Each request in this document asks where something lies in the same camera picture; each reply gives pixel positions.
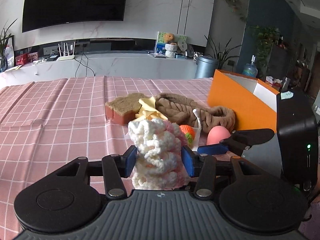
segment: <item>brown braided fabric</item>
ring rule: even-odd
[[[197,119],[192,111],[200,109],[202,130],[205,133],[209,133],[212,127],[218,125],[231,132],[236,123],[235,113],[229,108],[224,106],[202,107],[191,98],[172,93],[157,95],[156,109],[164,114],[170,122],[175,122],[178,125],[187,124],[192,127],[197,127]]]

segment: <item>gray ribbed panel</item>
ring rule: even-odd
[[[304,240],[297,231],[257,236],[226,222],[213,203],[186,191],[135,190],[131,197],[110,202],[92,224],[73,233],[45,236],[24,231],[17,240]]]

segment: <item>orange box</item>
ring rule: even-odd
[[[208,105],[225,106],[236,113],[235,130],[270,128],[276,132],[276,95],[259,79],[216,70]]]

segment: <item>trash can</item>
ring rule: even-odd
[[[213,77],[214,71],[219,66],[219,61],[208,56],[197,58],[197,70],[195,78]]]

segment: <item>television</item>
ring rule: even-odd
[[[22,32],[65,23],[123,21],[125,0],[25,0]]]

